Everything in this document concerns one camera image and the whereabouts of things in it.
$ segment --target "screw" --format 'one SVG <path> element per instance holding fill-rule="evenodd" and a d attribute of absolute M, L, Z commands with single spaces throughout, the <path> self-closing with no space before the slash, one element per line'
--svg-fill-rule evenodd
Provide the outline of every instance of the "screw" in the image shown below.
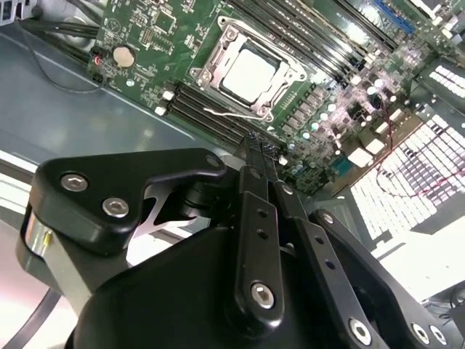
<path fill-rule="evenodd" d="M 210 165 L 215 166 L 215 167 L 219 167 L 219 162 L 218 162 L 218 160 L 215 159 L 214 156 L 207 155 L 206 160 Z"/>
<path fill-rule="evenodd" d="M 89 186 L 86 179 L 79 174 L 67 174 L 63 176 L 61 185 L 64 189 L 74 192 L 84 191 Z"/>
<path fill-rule="evenodd" d="M 226 39 L 228 40 L 235 40 L 238 37 L 238 33 L 233 29 L 230 29 L 226 32 Z"/>
<path fill-rule="evenodd" d="M 129 213 L 129 206 L 122 198 L 107 198 L 102 205 L 110 217 L 123 218 Z"/>
<path fill-rule="evenodd" d="M 289 187 L 287 184 L 283 184 L 283 190 L 284 190 L 284 193 L 286 194 L 289 194 L 289 195 L 294 194 L 294 192 L 292 191 L 292 188 Z"/>
<path fill-rule="evenodd" d="M 210 81 L 210 79 L 211 79 L 211 73 L 209 71 L 204 71 L 202 74 L 202 80 Z"/>
<path fill-rule="evenodd" d="M 431 329 L 431 332 L 433 332 L 433 335 L 436 337 L 437 340 L 439 340 L 439 342 L 442 345 L 448 344 L 448 341 L 445 339 L 444 334 L 442 334 L 442 332 L 436 326 L 431 325 L 429 326 L 429 329 Z"/>
<path fill-rule="evenodd" d="M 412 322 L 412 329 L 416 336 L 420 339 L 420 341 L 422 341 L 424 344 L 429 344 L 428 334 L 426 334 L 426 332 L 424 331 L 424 329 L 421 328 L 420 325 Z"/>
<path fill-rule="evenodd" d="M 357 338 L 362 344 L 367 346 L 371 344 L 371 334 L 362 321 L 357 320 L 356 318 L 351 318 L 349 320 L 349 327 L 355 338 Z"/>
<path fill-rule="evenodd" d="M 250 169 L 250 173 L 252 173 L 252 176 L 254 176 L 258 180 L 260 178 L 262 178 L 262 176 L 260 175 L 260 173 L 256 169 Z"/>
<path fill-rule="evenodd" d="M 275 296 L 273 296 L 273 292 L 271 292 L 271 289 L 264 284 L 260 284 L 259 282 L 253 284 L 251 293 L 255 302 L 264 309 L 270 309 L 275 304 Z"/>
<path fill-rule="evenodd" d="M 329 224 L 333 224 L 334 223 L 334 219 L 332 218 L 332 216 L 330 216 L 329 214 L 327 213 L 323 213 L 323 219 L 328 222 Z"/>
<path fill-rule="evenodd" d="M 260 116 L 265 116 L 265 115 L 267 115 L 267 113 L 268 113 L 268 108 L 266 108 L 266 107 L 261 107 L 261 108 L 259 109 L 259 112 L 258 112 L 258 114 L 259 114 Z"/>

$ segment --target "black ram slot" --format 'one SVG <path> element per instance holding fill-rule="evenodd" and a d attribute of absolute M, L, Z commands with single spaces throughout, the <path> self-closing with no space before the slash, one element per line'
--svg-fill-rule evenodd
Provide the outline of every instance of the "black ram slot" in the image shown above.
<path fill-rule="evenodd" d="M 239 138 L 242 138 L 244 134 L 247 133 L 247 130 L 243 131 L 238 131 L 235 127 L 232 127 L 232 125 L 228 124 L 228 120 L 224 118 L 224 116 L 215 116 L 213 114 L 210 114 L 208 111 L 205 111 L 203 108 L 204 106 L 197 103 L 194 100 L 191 100 L 190 98 L 186 98 L 185 96 L 183 98 L 177 98 L 176 105 L 184 105 L 187 108 L 192 109 L 196 113 L 199 114 L 204 114 L 205 116 L 208 116 L 211 123 L 215 124 L 216 126 L 214 127 L 215 129 L 227 129 L 229 130 L 230 134 L 235 134 Z"/>
<path fill-rule="evenodd" d="M 213 114 L 205 111 L 204 108 L 209 108 L 218 113 L 230 113 L 230 111 L 228 111 L 227 109 L 223 107 L 216 105 L 216 103 L 208 103 L 208 101 L 205 101 L 204 96 L 201 96 L 201 98 L 199 98 L 199 96 L 195 96 L 192 93 L 186 92 L 185 90 L 181 89 L 178 91 L 177 100 L 182 100 L 187 104 L 192 103 L 193 105 L 198 106 L 203 111 L 203 113 L 207 113 L 213 119 L 223 120 L 223 122 L 227 125 L 227 127 L 230 127 L 231 129 L 240 129 L 240 131 L 242 131 L 241 133 L 248 132 L 250 130 L 250 127 L 248 126 L 248 124 L 243 125 L 243 124 L 236 122 L 238 121 L 239 118 L 237 118 L 233 122 L 229 120 L 227 116 L 214 116 Z"/>
<path fill-rule="evenodd" d="M 288 4 L 287 1 L 269 0 L 267 3 L 270 6 L 275 6 L 276 8 L 281 8 L 281 10 L 283 12 L 286 12 L 286 14 L 289 17 L 292 17 L 296 21 L 296 23 L 298 23 L 298 25 L 301 25 L 307 31 L 313 33 L 321 41 L 325 42 L 325 44 L 330 46 L 334 51 L 338 52 L 346 60 L 348 59 L 347 62 L 349 64 L 351 64 L 351 59 L 352 60 L 356 59 L 348 49 L 343 47 L 331 35 L 328 35 L 324 31 L 324 29 L 321 27 L 321 25 L 318 25 L 319 19 L 317 17 L 315 17 L 315 16 L 312 16 L 312 14 L 310 12 L 306 12 L 303 9 L 300 9 L 301 12 L 299 12 L 292 5 Z M 302 12 L 307 13 L 307 18 L 302 14 Z"/>
<path fill-rule="evenodd" d="M 276 21 L 278 25 L 281 25 L 283 28 L 289 31 L 292 35 L 297 37 L 298 40 L 301 40 L 304 44 L 306 44 L 310 48 L 310 50 L 317 52 L 324 60 L 326 60 L 330 64 L 334 65 L 334 67 L 339 69 L 340 73 L 344 73 L 343 72 L 344 66 L 340 66 L 340 62 L 335 60 L 331 56 L 331 53 L 325 52 L 324 47 L 318 46 L 317 44 L 314 43 L 315 41 L 312 42 L 313 38 L 308 38 L 306 33 L 302 33 L 302 30 L 299 30 L 299 28 L 296 28 L 292 22 L 288 21 L 285 14 L 277 11 L 276 8 L 273 6 L 270 6 L 269 3 L 264 3 L 263 0 L 253 0 L 253 2 L 258 8 L 266 12 L 267 15 L 269 15 L 274 21 Z"/>
<path fill-rule="evenodd" d="M 183 95 L 186 95 L 189 98 L 194 99 L 195 101 L 200 103 L 200 105 L 202 105 L 203 107 L 213 109 L 214 111 L 217 111 L 218 113 L 231 113 L 231 111 L 229 111 L 222 105 L 216 103 L 215 101 L 211 100 L 210 98 L 208 98 L 201 92 L 197 91 L 196 89 L 189 87 L 188 85 L 185 85 L 182 83 L 179 84 L 177 87 L 177 95 L 179 96 L 178 98 L 182 98 Z M 227 122 L 231 128 L 242 130 L 244 134 L 247 134 L 250 131 L 255 131 L 261 134 L 263 137 L 266 137 L 274 145 L 277 145 L 277 146 L 284 145 L 283 141 L 268 134 L 263 129 L 259 128 L 255 124 L 252 124 L 250 121 L 246 119 L 236 118 L 233 116 L 214 116 L 210 113 L 208 113 L 208 115 L 211 116 L 212 118 L 221 118 L 221 120 L 223 120 L 223 122 Z"/>
<path fill-rule="evenodd" d="M 283 44 L 292 48 L 294 52 L 298 52 L 300 54 L 300 57 L 297 57 L 298 59 L 303 60 L 303 61 L 310 61 L 315 67 L 321 69 L 321 71 L 328 74 L 329 76 L 331 76 L 333 79 L 337 81 L 344 80 L 342 76 L 340 76 L 339 74 L 332 73 L 330 68 L 327 68 L 324 65 L 322 65 L 319 58 L 316 57 L 313 53 L 302 49 L 300 46 L 296 44 L 295 41 L 291 40 L 286 35 L 283 35 L 283 33 L 281 33 L 273 25 L 270 25 L 264 18 L 261 18 L 257 13 L 255 13 L 252 9 L 250 9 L 243 2 L 241 2 L 241 0 L 230 0 L 230 4 L 233 5 L 235 8 L 239 9 L 240 11 L 242 11 L 245 15 L 248 15 L 250 18 L 260 23 L 260 25 L 265 27 L 271 34 L 273 34 Z"/>
<path fill-rule="evenodd" d="M 346 0 L 332 0 L 343 12 L 346 13 L 356 24 L 364 29 L 372 39 L 376 40 L 381 45 L 387 47 L 391 52 L 397 49 L 398 45 L 381 29 L 376 27 L 372 22 L 363 17 L 351 4 Z"/>
<path fill-rule="evenodd" d="M 194 126 L 202 129 L 204 132 L 213 135 L 215 138 L 230 144 L 232 147 L 236 148 L 240 141 L 236 135 L 231 135 L 225 129 L 217 129 L 211 126 L 211 121 L 201 114 L 197 114 L 195 111 L 185 108 L 183 105 L 172 104 L 169 106 L 169 112 L 177 115 L 178 117 L 183 118 L 184 120 L 190 122 Z"/>

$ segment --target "ram slot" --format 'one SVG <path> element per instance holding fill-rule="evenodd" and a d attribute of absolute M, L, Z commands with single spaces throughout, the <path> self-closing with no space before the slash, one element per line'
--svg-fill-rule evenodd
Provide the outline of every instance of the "ram slot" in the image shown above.
<path fill-rule="evenodd" d="M 333 55 L 325 50 L 325 47 L 318 46 L 316 44 L 315 38 L 308 37 L 308 34 L 302 32 L 300 28 L 296 28 L 296 26 L 292 23 L 292 21 L 286 18 L 286 14 L 277 10 L 274 6 L 271 6 L 269 2 L 263 0 L 252 0 L 255 5 L 264 11 L 268 16 L 270 16 L 276 24 L 282 26 L 286 31 L 294 35 L 298 38 L 298 40 L 302 41 L 305 45 L 307 45 L 310 50 L 317 52 L 320 57 L 329 63 L 329 66 L 333 69 L 336 69 L 338 72 L 343 73 L 345 75 L 344 66 L 341 66 L 340 62 L 334 59 Z"/>
<path fill-rule="evenodd" d="M 341 45 L 341 42 L 337 41 L 331 34 L 326 33 L 324 24 L 319 24 L 319 19 L 313 16 L 312 13 L 304 11 L 300 8 L 297 9 L 291 4 L 291 2 L 288 1 L 270 0 L 267 2 L 267 4 L 269 6 L 280 8 L 283 12 L 286 12 L 289 17 L 294 19 L 294 26 L 301 26 L 303 29 L 312 33 L 315 37 L 318 37 L 319 40 L 324 42 L 325 45 L 329 46 L 333 51 L 341 55 L 346 63 L 352 65 L 354 61 L 361 60 L 363 57 L 363 55 L 360 54 L 358 57 L 355 57 L 353 55 L 353 51 L 351 52 L 347 46 Z"/>
<path fill-rule="evenodd" d="M 236 144 L 242 140 L 244 134 L 238 133 L 235 130 L 226 127 L 225 124 L 220 120 L 210 117 L 207 112 L 194 107 L 184 100 L 177 100 L 171 104 L 171 111 L 183 111 L 184 117 L 188 116 L 187 119 L 196 121 L 201 124 L 204 129 L 213 135 L 219 135 L 222 139 L 228 139 L 231 143 Z"/>
<path fill-rule="evenodd" d="M 351 4 L 346 0 L 331 0 L 341 9 L 347 16 L 358 24 L 366 33 L 379 44 L 385 46 L 389 51 L 393 52 L 398 48 L 397 43 L 388 37 L 381 29 L 376 27 L 372 22 L 363 17 Z"/>
<path fill-rule="evenodd" d="M 365 57 L 369 52 L 368 50 L 353 41 L 348 35 L 341 31 L 339 28 L 332 25 L 328 20 L 322 16 L 318 11 L 304 5 L 301 0 L 284 0 L 284 2 L 295 9 L 301 16 L 303 22 L 312 22 L 320 26 L 324 31 L 330 31 L 338 39 L 339 43 L 350 43 L 350 47 L 360 56 Z"/>
<path fill-rule="evenodd" d="M 235 133 L 237 136 L 242 137 L 245 133 L 248 132 L 248 129 L 246 127 L 243 127 L 243 125 L 236 124 L 230 122 L 230 120 L 226 119 L 224 116 L 215 116 L 208 111 L 205 110 L 205 108 L 211 108 L 210 106 L 204 105 L 203 103 L 187 96 L 184 94 L 179 94 L 176 98 L 177 102 L 180 102 L 184 105 L 189 105 L 192 109 L 195 109 L 198 113 L 204 113 L 209 116 L 211 119 L 211 122 L 217 124 L 219 127 L 225 128 L 225 129 L 230 129 L 232 133 Z"/>
<path fill-rule="evenodd" d="M 176 97 L 169 104 L 181 104 L 185 107 L 192 107 L 192 109 L 195 111 L 196 118 L 199 121 L 206 122 L 209 120 L 208 122 L 210 122 L 210 125 L 216 124 L 217 127 L 222 130 L 223 134 L 230 134 L 231 132 L 234 132 L 234 134 L 242 138 L 250 131 L 255 131 L 261 134 L 263 137 L 267 138 L 270 143 L 278 147 L 285 145 L 283 141 L 279 140 L 273 135 L 266 133 L 257 125 L 247 121 L 247 119 L 236 118 L 233 116 L 215 116 L 205 111 L 204 108 L 209 108 L 215 110 L 218 113 L 230 113 L 230 111 L 222 105 L 216 103 L 204 94 L 183 83 L 178 84 L 176 88 Z M 209 126 L 210 129 L 210 133 L 215 134 L 215 127 L 212 128 L 210 125 L 207 123 L 207 126 Z"/>
<path fill-rule="evenodd" d="M 342 75 L 332 72 L 331 67 L 327 67 L 326 65 L 322 64 L 319 57 L 317 57 L 310 51 L 303 49 L 301 46 L 297 45 L 296 42 L 290 39 L 288 36 L 283 35 L 283 33 L 281 33 L 276 27 L 270 25 L 266 19 L 260 17 L 258 13 L 255 13 L 251 8 L 247 7 L 241 0 L 230 0 L 229 4 L 231 4 L 236 9 L 239 9 L 241 12 L 249 16 L 251 19 L 257 21 L 261 26 L 266 28 L 275 38 L 277 38 L 281 44 L 285 45 L 286 47 L 290 47 L 294 51 L 294 54 L 297 56 L 297 59 L 305 63 L 313 64 L 315 67 L 328 74 L 336 81 L 344 80 Z"/>

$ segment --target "green circuit board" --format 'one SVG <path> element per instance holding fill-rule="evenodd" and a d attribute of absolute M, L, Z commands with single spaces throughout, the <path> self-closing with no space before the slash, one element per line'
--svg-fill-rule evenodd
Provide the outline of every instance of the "green circuit board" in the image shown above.
<path fill-rule="evenodd" d="M 460 47 L 409 0 L 385 2 L 408 30 L 369 0 L 109 0 L 88 70 L 125 97 L 228 150 L 247 131 L 261 132 L 285 158 L 278 165 L 280 177 L 311 194 L 354 166 L 338 148 L 374 127 L 386 111 L 373 107 L 365 80 L 374 74 L 381 79 L 376 94 L 386 108 L 401 109 L 407 118 L 405 101 L 416 74 L 439 55 L 463 59 Z M 444 17 L 463 11 L 465 3 L 439 2 Z M 241 95 L 242 81 L 255 84 L 250 76 L 236 73 L 228 88 L 228 75 L 214 88 L 211 76 L 208 87 L 199 82 L 207 66 L 230 63 L 220 58 L 231 53 L 223 43 L 231 25 L 248 39 L 249 55 L 260 57 L 254 62 L 264 62 L 257 67 L 275 69 L 272 79 L 263 78 L 271 81 L 268 91 L 274 86 L 279 91 L 260 104 L 266 118 L 260 118 L 260 108 L 254 110 L 264 92 L 249 104 Z M 134 63 L 119 64 L 127 57 L 115 57 L 118 47 Z M 234 56 L 237 61 L 244 47 Z M 291 66 L 283 79 L 300 68 L 304 79 L 275 83 L 283 63 Z M 257 69 L 257 85 L 260 73 Z M 354 83 L 358 78 L 362 82 Z M 163 96 L 173 87 L 187 99 Z M 389 101 L 391 94 L 395 102 Z M 352 115 L 354 105 L 362 111 Z"/>

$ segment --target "black metal bracket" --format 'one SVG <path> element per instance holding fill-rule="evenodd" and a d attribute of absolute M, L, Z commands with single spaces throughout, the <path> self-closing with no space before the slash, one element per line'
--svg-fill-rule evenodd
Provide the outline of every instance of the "black metal bracket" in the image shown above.
<path fill-rule="evenodd" d="M 284 316 L 278 221 L 276 208 L 267 200 L 267 185 L 255 167 L 240 170 L 238 216 L 232 227 L 237 252 L 227 315 L 248 337 L 269 334 Z"/>
<path fill-rule="evenodd" d="M 362 290 L 384 340 L 391 348 L 444 348 L 440 325 L 389 274 L 330 212 L 317 210 L 310 221 L 327 233 L 325 244 L 334 247 L 352 288 Z"/>
<path fill-rule="evenodd" d="M 227 232 L 232 267 L 225 273 L 229 284 L 221 293 L 222 304 L 241 337 L 271 340 L 286 321 L 284 299 L 292 295 L 283 291 L 290 288 L 283 285 L 280 248 L 291 244 L 299 291 L 307 302 L 303 307 L 325 324 L 321 336 L 328 348 L 450 348 L 435 320 L 330 212 L 318 211 L 309 221 L 297 192 L 278 180 L 272 148 L 253 135 L 241 147 L 238 155 L 246 166 L 239 172 L 201 149 L 49 161 L 34 178 L 18 246 L 28 243 L 25 232 L 33 230 L 29 218 L 37 217 L 36 231 L 50 229 L 50 236 L 64 241 L 68 254 L 73 253 L 68 266 L 86 276 L 92 261 L 102 267 L 102 259 L 122 255 L 141 224 L 144 198 L 154 198 L 153 224 L 206 215 L 213 224 L 196 241 L 210 232 Z M 70 174 L 84 179 L 85 188 L 82 182 L 66 188 L 63 179 Z M 109 212 L 108 198 L 119 198 L 124 214 Z M 52 247 L 41 255 L 55 263 Z M 59 268 L 50 270 L 48 277 L 65 279 Z M 87 287 L 91 299 L 100 284 Z M 74 289 L 63 286 L 68 294 Z"/>
<path fill-rule="evenodd" d="M 128 246 L 139 226 L 148 188 L 163 193 L 156 198 L 160 203 L 178 185 L 196 180 L 208 182 L 225 172 L 222 161 L 205 149 L 56 159 L 38 168 L 29 204 L 53 231 L 95 253 L 113 254 Z M 69 174 L 84 178 L 86 190 L 64 188 L 62 180 Z M 102 204 L 107 198 L 122 199 L 129 209 L 127 214 L 106 214 Z"/>

